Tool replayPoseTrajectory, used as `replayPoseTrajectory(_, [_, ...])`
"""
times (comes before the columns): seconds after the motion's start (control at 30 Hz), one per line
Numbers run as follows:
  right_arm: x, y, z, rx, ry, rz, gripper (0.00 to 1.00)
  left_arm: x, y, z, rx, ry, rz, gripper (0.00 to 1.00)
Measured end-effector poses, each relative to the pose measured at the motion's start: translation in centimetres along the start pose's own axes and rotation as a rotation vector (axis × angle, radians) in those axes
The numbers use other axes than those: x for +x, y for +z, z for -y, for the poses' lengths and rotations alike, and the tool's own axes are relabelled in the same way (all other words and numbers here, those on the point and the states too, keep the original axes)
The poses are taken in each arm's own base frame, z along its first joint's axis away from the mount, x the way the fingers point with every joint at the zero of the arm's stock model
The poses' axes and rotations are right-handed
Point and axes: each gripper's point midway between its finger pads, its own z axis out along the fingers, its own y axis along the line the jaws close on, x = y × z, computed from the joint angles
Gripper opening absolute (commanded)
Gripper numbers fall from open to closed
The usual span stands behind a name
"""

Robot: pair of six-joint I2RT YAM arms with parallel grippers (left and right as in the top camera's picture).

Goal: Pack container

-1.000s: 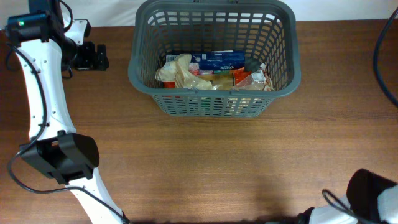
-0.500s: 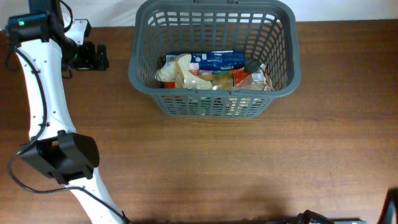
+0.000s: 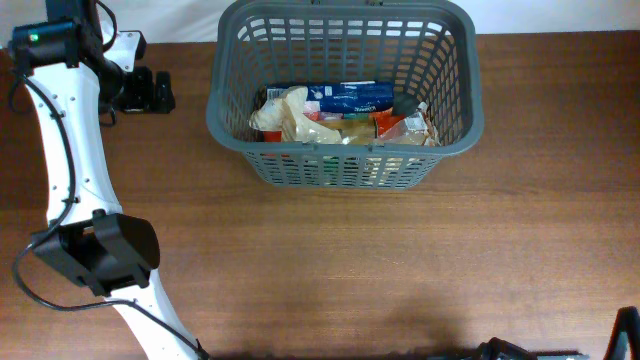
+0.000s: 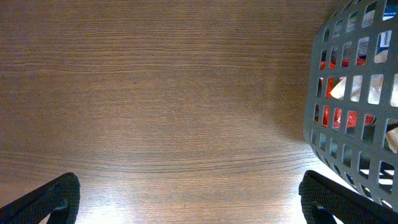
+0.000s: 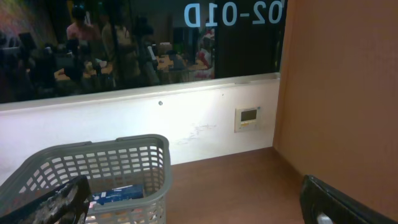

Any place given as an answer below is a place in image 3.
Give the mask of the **beige paper bag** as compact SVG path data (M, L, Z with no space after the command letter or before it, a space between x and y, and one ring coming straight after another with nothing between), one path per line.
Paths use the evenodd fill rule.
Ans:
M304 114L308 96L305 86L293 86L252 113L251 128L263 132L281 132L282 142L317 144L341 144L338 130L327 128L312 121Z

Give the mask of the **green lid jar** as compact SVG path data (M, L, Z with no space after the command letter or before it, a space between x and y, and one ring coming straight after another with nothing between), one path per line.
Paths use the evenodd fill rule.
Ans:
M337 186L340 177L341 160L336 156L324 156L322 178L325 186Z

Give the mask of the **orange pasta packet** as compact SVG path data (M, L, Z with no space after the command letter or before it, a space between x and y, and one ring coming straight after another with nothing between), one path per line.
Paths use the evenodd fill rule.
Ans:
M342 144L369 144L388 132L404 119L393 115L392 109L374 113L329 113L304 112L305 128L295 125L287 130L285 118L268 123L262 116L255 126L262 132L266 142L305 142L333 144L340 139Z

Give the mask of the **blue carton box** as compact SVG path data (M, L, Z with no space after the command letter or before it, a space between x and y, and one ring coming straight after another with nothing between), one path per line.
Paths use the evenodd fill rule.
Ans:
M358 81L319 84L272 84L265 89L263 107L271 107L287 90L306 88L305 112L372 113L394 105L393 85L389 82Z

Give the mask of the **clear bread bag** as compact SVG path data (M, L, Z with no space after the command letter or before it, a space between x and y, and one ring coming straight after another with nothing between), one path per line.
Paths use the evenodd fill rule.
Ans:
M344 117L339 130L344 145L441 145L439 133L430 118L430 106L421 102L410 115L386 111Z

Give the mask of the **grey plastic basket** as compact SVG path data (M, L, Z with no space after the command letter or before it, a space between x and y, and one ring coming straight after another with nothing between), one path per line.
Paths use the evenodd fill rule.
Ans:
M397 113L427 103L441 145L267 143L249 125L268 85L366 80L393 85ZM219 21L206 124L275 186L412 187L483 134L474 23L450 1L237 1ZM324 156L341 160L337 186Z

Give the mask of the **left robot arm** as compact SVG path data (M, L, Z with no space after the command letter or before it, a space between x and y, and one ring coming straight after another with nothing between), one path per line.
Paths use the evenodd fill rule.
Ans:
M203 359L163 289L153 226L117 199L101 136L102 115L171 112L171 78L142 65L143 34L102 24L108 14L99 1L48 0L44 22L13 30L8 50L35 106L49 186L47 226L25 251L90 290L95 308L114 308L148 358Z

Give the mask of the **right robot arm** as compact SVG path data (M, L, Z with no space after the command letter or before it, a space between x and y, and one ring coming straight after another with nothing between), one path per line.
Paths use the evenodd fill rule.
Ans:
M473 360L552 360L589 359L584 354L568 352L530 352L499 338L482 343L471 355ZM620 308L612 328L604 360L639 360L639 311L636 307Z

